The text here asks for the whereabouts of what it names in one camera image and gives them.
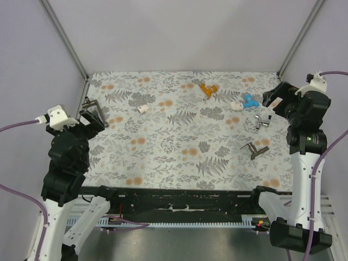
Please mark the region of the floral patterned mat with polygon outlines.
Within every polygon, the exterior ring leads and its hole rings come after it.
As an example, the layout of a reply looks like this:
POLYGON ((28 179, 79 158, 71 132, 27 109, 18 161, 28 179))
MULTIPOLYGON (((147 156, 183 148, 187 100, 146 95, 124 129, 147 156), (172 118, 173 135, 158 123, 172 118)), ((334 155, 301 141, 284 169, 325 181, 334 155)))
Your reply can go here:
POLYGON ((88 97, 109 127, 90 141, 84 186, 290 191, 293 170, 287 121, 271 107, 233 111, 251 94, 257 102, 279 84, 269 72, 96 72, 88 97), (205 100, 200 84, 218 91, 205 100), (148 105, 151 111, 140 114, 148 105), (260 115, 269 127, 256 129, 260 115), (269 150, 251 160, 248 147, 269 150))

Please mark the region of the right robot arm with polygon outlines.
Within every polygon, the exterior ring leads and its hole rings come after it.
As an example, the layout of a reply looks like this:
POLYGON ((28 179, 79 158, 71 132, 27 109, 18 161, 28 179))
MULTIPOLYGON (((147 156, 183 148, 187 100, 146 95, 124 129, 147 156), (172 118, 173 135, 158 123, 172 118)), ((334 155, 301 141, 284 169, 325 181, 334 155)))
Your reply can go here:
POLYGON ((257 186, 249 200, 255 214, 266 213, 270 220, 270 242, 274 247, 311 254, 332 245, 325 233, 321 214, 321 173, 327 150, 327 137, 321 130, 323 118, 331 105, 325 87, 312 84, 297 88, 281 82, 263 93, 263 106, 281 99, 276 115, 288 123, 287 144, 293 166, 293 191, 290 208, 280 200, 277 190, 257 186))

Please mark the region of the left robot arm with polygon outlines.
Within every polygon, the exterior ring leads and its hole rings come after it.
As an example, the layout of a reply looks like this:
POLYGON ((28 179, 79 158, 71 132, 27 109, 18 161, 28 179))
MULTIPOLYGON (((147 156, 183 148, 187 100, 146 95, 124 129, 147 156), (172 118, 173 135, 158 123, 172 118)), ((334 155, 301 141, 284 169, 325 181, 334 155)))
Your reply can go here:
POLYGON ((89 140, 105 130, 97 111, 83 109, 79 114, 87 124, 69 117, 59 106, 51 108, 44 116, 46 132, 53 135, 53 139, 41 191, 45 210, 42 212, 42 235, 36 241, 35 260, 78 260, 79 251, 97 222, 120 207, 118 191, 101 185, 87 210, 71 230, 65 232, 90 166, 89 140))

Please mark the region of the aluminium frame post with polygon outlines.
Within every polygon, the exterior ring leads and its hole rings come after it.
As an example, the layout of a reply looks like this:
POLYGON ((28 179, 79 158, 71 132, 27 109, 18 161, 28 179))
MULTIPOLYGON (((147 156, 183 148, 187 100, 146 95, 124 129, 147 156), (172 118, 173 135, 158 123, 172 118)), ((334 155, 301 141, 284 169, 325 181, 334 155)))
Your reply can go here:
POLYGON ((291 45, 289 52, 285 56, 285 59, 283 60, 282 65, 277 72, 279 79, 281 79, 282 76, 284 75, 284 73, 285 73, 286 69, 288 68, 292 58, 294 57, 294 55, 297 52, 298 48, 300 47, 303 39, 305 38, 305 36, 309 32, 311 26, 313 25, 316 17, 320 13, 320 11, 325 3, 326 3, 326 0, 315 1, 311 11, 309 12, 309 14, 308 14, 306 20, 304 21, 299 33, 297 34, 293 44, 291 45))
POLYGON ((48 16, 50 22, 53 25, 55 31, 57 32, 58 36, 60 37, 61 41, 63 42, 63 45, 65 46, 68 54, 70 55, 71 59, 73 60, 80 75, 83 77, 83 79, 85 81, 87 81, 89 79, 89 74, 87 73, 80 58, 78 57, 78 54, 77 54, 76 50, 74 49, 69 37, 67 36, 66 31, 64 30, 62 24, 60 23, 58 16, 55 13, 51 3, 48 0, 39 0, 39 3, 43 7, 46 15, 48 16))

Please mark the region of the orange plastic faucet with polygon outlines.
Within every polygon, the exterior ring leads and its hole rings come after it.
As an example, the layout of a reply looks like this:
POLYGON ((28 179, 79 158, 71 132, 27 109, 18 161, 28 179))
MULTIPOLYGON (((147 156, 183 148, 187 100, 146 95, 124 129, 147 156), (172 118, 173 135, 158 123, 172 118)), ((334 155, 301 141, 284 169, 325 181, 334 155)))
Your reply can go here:
POLYGON ((212 85, 210 87, 206 87, 204 83, 200 84, 200 89, 205 93, 206 97, 205 100, 210 99, 212 94, 216 93, 218 91, 218 87, 216 85, 212 85))

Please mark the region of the left aluminium frame post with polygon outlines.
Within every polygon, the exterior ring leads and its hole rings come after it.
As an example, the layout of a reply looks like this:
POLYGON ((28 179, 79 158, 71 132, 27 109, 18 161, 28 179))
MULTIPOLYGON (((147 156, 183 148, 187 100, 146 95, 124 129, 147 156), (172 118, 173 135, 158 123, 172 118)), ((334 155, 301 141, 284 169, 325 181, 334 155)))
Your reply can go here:
POLYGON ((39 0, 39 3, 43 7, 46 15, 48 16, 50 22, 53 25, 55 31, 57 32, 58 36, 60 37, 61 41, 63 42, 63 45, 65 46, 68 54, 70 55, 71 59, 73 60, 80 75, 83 77, 83 79, 85 81, 87 81, 89 79, 89 74, 87 73, 80 58, 78 57, 78 54, 77 54, 76 50, 74 49, 69 37, 67 36, 66 31, 64 30, 62 24, 60 23, 58 16, 55 13, 51 3, 48 0, 39 0))

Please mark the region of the blue plastic faucet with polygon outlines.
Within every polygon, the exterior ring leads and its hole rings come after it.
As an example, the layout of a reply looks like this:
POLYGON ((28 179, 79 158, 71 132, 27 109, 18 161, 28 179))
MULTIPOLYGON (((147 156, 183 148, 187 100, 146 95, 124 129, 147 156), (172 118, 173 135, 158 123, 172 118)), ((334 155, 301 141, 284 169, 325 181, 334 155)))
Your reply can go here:
POLYGON ((259 107, 259 103, 255 101, 251 94, 244 96, 243 108, 259 107))

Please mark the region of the right aluminium frame post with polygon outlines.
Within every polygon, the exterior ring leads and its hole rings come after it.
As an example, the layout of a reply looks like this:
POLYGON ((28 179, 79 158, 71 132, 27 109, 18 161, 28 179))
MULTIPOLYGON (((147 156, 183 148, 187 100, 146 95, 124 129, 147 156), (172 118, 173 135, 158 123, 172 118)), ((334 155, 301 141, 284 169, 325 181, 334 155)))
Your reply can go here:
POLYGON ((320 13, 320 11, 325 3, 326 3, 326 0, 315 1, 311 11, 309 12, 309 14, 308 14, 306 20, 304 21, 299 33, 297 34, 293 44, 291 45, 289 52, 285 56, 285 59, 283 60, 282 65, 277 72, 279 79, 281 79, 282 76, 284 75, 284 73, 285 73, 286 69, 288 68, 292 58, 294 57, 294 55, 297 52, 298 48, 300 47, 303 39, 305 38, 305 36, 309 32, 311 26, 313 25, 316 17, 320 13))

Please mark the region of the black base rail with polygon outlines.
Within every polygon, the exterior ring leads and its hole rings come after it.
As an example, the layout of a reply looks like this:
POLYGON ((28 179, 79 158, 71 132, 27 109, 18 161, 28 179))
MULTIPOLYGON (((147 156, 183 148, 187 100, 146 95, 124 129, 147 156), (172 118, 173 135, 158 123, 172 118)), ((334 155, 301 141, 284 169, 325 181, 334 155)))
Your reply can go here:
POLYGON ((265 215, 251 191, 117 188, 109 213, 129 221, 237 221, 265 215))

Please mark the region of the dark metal faucet left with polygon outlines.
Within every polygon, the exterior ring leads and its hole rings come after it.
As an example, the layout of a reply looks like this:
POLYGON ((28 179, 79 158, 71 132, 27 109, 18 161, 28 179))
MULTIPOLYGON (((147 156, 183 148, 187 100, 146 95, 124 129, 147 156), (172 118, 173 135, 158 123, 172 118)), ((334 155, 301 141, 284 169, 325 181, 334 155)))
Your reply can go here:
POLYGON ((104 124, 105 128, 109 127, 109 124, 104 117, 104 114, 102 112, 102 109, 100 107, 98 100, 91 100, 90 98, 88 98, 88 96, 85 96, 84 101, 82 103, 82 109, 88 110, 90 112, 97 111, 98 117, 104 124))

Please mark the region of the white plastic elbow fitting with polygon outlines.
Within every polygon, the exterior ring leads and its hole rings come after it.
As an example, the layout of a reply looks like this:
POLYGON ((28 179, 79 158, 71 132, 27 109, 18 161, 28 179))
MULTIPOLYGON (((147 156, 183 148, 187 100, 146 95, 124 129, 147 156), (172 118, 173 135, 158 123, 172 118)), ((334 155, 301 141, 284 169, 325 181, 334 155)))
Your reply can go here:
POLYGON ((244 104, 236 101, 231 102, 230 106, 233 111, 242 111, 244 109, 244 104))

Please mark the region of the small chrome faucet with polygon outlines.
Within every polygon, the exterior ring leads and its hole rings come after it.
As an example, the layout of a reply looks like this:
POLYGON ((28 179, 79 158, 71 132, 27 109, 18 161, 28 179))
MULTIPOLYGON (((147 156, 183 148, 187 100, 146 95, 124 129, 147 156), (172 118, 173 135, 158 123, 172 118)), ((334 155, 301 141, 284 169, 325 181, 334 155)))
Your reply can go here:
POLYGON ((255 118, 257 119, 256 129, 259 130, 262 126, 269 127, 272 116, 268 115, 266 119, 262 119, 260 115, 255 115, 255 118))

